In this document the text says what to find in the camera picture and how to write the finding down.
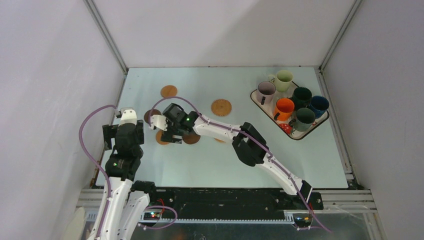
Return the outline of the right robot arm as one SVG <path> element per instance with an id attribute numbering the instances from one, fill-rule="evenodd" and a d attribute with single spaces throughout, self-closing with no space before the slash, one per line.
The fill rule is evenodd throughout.
<path id="1" fill-rule="evenodd" d="M 311 202 L 312 186 L 283 166 L 270 151 L 266 140 L 248 122 L 226 124 L 196 110 L 186 113 L 181 106 L 171 103 L 161 115 L 150 116 L 149 123 L 151 129 L 162 130 L 163 142 L 176 143 L 178 137 L 196 134 L 229 143 L 242 163 L 262 168 L 273 177 L 284 192 L 291 195 L 290 201 L 295 208 L 304 209 Z"/>

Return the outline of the scalloped light wood coaster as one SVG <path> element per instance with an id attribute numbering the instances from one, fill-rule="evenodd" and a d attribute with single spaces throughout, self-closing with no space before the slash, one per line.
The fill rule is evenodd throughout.
<path id="1" fill-rule="evenodd" d="M 232 104 L 226 99 L 217 99 L 211 104 L 211 111 L 214 115 L 225 117 L 232 111 Z"/>

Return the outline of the dark wood coaster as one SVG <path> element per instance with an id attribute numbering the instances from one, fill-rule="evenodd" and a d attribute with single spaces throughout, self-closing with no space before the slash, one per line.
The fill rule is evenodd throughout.
<path id="1" fill-rule="evenodd" d="M 162 115 L 162 113 L 161 113 L 159 110 L 157 110 L 157 109 L 151 109 L 151 110 L 148 110 L 148 111 L 146 111 L 146 112 L 145 112 L 145 114 L 144 114 L 144 117 L 143 117 L 144 122 L 145 122 L 146 124 L 148 124 L 148 123 L 149 123 L 149 119 L 150 119 L 150 117 L 152 117 L 152 116 L 154 116 L 154 115 Z"/>
<path id="2" fill-rule="evenodd" d="M 182 136 L 184 143 L 188 145 L 196 144 L 200 140 L 201 136 L 196 133 L 189 133 Z"/>

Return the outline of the patterned light wood coaster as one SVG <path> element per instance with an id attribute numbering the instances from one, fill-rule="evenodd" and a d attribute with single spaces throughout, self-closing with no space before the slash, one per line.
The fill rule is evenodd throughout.
<path id="1" fill-rule="evenodd" d="M 217 142 L 219 143 L 226 143 L 224 140 L 218 139 L 218 138 L 214 138 Z"/>

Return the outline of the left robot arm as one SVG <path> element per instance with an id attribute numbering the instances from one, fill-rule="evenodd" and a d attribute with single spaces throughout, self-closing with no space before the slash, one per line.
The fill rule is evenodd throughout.
<path id="1" fill-rule="evenodd" d="M 141 164 L 144 122 L 121 121 L 102 127 L 104 143 L 112 153 L 105 164 L 108 176 L 90 240 L 129 240 L 145 208 L 153 208 L 158 194 L 153 182 L 135 180 Z"/>

